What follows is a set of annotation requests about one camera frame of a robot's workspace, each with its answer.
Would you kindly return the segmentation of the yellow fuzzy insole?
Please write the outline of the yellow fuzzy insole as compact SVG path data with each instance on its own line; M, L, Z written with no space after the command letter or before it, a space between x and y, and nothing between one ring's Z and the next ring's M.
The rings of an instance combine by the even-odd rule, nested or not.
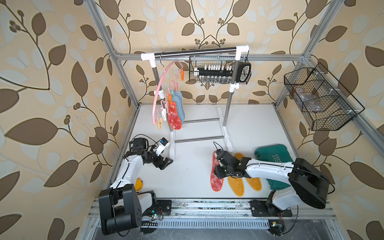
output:
M245 194L245 187L242 178L228 177L228 183L237 197L242 197Z
M235 157L238 160L241 160L245 156L242 153L236 153ZM246 179L250 187L255 190L255 191L261 191L262 190L262 182L260 178L251 178L251 179Z

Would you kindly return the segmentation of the pink clip hanger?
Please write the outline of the pink clip hanger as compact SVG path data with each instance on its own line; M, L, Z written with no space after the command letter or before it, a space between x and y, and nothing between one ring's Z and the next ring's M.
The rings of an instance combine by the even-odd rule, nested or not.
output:
M164 70L160 80L159 80L159 83L158 83L158 86L157 86L157 89L155 91L155 99L154 99L154 102L153 102L153 108L152 108L152 122L153 122L153 125L157 125L158 126L158 129L161 129L161 125L162 125L162 122L163 121L167 121L168 122L168 103L169 102L174 102L173 99L172 99L172 95L171 95L171 90L175 90L175 91L180 91L178 89L178 83L173 81L173 85L171 86L171 88L169 89L169 93L168 94L165 94L163 90L161 90L162 88L162 82L167 74L167 72L169 71L169 69L171 68L172 65L175 65L175 64L181 64L181 62L178 62L178 61L173 61L171 62ZM164 104L163 107L160 108L160 111L161 111L161 115L162 115L162 120L159 119L159 117L156 117L155 116L155 113L156 113L156 105L157 105L157 98L158 96L160 96L160 99L162 101L162 103Z

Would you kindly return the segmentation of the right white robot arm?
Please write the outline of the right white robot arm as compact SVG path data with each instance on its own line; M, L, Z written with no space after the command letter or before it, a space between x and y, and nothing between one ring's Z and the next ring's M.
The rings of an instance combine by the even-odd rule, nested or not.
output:
M331 185L328 177L306 160L272 163L243 157L238 160L229 152L218 149L214 156L219 162L214 174L224 178L265 178L289 185L283 190L271 191L266 206L284 211L293 206L306 204L315 209L324 209Z

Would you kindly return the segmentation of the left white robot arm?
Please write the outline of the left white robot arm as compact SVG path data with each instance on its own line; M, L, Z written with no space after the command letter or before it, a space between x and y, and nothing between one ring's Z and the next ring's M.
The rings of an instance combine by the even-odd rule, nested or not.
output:
M136 183L145 164L164 170L173 163L172 159L161 155L169 144L165 138L153 145L144 137L129 142L129 150L123 156L115 181L98 197L101 228L105 236L119 234L124 237L131 229L139 228L145 216L151 221L162 219L163 209L155 192L141 193Z

